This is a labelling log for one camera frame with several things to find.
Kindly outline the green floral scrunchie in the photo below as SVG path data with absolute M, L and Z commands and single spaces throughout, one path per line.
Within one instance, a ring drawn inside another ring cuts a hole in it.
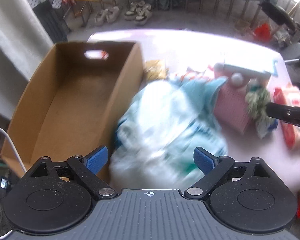
M 261 85 L 251 85 L 245 95 L 247 111 L 254 121 L 271 124 L 272 118 L 266 114 L 266 106 L 271 102 L 270 92 Z

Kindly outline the pink knitted cloth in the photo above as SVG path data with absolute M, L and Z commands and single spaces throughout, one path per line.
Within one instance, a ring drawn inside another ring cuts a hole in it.
M 228 83 L 221 87 L 213 113 L 218 121 L 240 134 L 244 134 L 251 123 L 245 94 Z

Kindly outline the light blue checkered towel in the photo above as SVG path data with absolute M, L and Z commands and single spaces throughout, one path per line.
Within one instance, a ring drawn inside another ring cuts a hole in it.
M 214 116 L 226 78 L 159 80 L 133 98 L 118 122 L 110 184 L 121 189 L 185 190 L 203 177 L 197 147 L 219 157 L 228 146 Z

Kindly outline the red wet wipes pack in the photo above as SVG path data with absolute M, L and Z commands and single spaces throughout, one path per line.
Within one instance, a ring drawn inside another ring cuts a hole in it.
M 280 116 L 284 119 L 281 120 L 281 126 L 287 147 L 289 149 L 300 147 L 300 127 L 292 124 L 293 110 L 290 109 L 291 107 L 300 107 L 300 90 L 295 86 L 276 87 L 273 101 L 284 106 Z

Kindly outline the brown cardboard box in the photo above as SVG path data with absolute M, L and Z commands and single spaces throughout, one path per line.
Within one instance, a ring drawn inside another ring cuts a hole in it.
M 40 157 L 65 161 L 106 146 L 143 79 L 135 42 L 55 44 L 27 84 L 1 157 L 19 177 Z

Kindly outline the white tube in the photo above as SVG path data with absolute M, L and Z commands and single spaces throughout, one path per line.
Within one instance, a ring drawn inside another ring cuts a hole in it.
M 229 64 L 216 63 L 213 67 L 213 71 L 215 74 L 220 76 L 230 77 L 232 74 L 239 73 L 243 77 L 250 79 L 261 79 L 261 80 L 269 80 L 271 74 L 269 72 L 259 72 L 256 70 L 251 70 L 247 68 L 232 66 Z

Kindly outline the white sneaker pair left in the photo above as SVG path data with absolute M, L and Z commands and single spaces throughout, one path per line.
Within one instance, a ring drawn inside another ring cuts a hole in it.
M 110 7 L 98 12 L 94 18 L 94 24 L 96 26 L 102 26 L 105 22 L 114 23 L 120 15 L 120 9 L 118 6 Z

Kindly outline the brown white sneaker pair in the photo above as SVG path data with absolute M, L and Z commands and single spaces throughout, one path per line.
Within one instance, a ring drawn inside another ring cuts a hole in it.
M 152 6 L 141 0 L 130 3 L 129 9 L 124 14 L 124 18 L 127 21 L 134 21 L 136 26 L 143 26 L 151 18 L 152 12 Z

